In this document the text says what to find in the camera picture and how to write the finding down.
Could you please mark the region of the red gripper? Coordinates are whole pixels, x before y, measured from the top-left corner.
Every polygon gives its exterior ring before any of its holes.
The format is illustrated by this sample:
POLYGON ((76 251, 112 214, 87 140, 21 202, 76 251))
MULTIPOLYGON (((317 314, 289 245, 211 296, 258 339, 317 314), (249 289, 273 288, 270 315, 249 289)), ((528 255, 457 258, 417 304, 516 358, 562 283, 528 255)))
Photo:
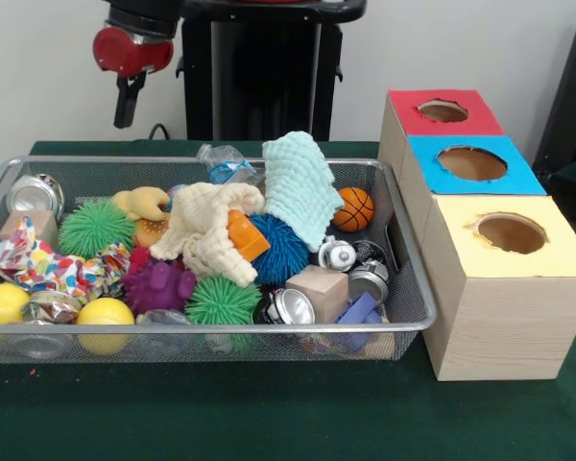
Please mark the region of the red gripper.
POLYGON ((174 54, 172 40, 149 38, 118 27, 106 27, 93 40, 93 57, 103 71, 117 74, 118 98, 113 125, 117 129, 132 125, 145 73, 155 73, 168 66, 174 54))

